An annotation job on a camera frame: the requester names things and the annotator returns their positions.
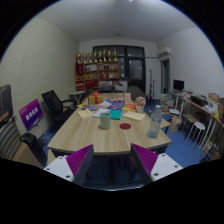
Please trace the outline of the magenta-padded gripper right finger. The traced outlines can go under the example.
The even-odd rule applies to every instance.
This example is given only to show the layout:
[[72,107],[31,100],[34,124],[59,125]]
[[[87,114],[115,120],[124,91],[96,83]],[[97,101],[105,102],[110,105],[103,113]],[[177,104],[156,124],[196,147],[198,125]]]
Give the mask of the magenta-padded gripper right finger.
[[157,181],[182,169],[182,166],[166,153],[157,155],[136,144],[131,144],[131,155],[144,185]]

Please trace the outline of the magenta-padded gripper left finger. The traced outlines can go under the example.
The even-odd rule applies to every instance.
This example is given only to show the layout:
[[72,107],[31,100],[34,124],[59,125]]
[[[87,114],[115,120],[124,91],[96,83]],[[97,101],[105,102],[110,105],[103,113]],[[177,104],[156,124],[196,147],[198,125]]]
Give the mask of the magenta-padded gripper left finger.
[[69,156],[57,157],[44,170],[81,186],[93,156],[93,145],[88,145]]

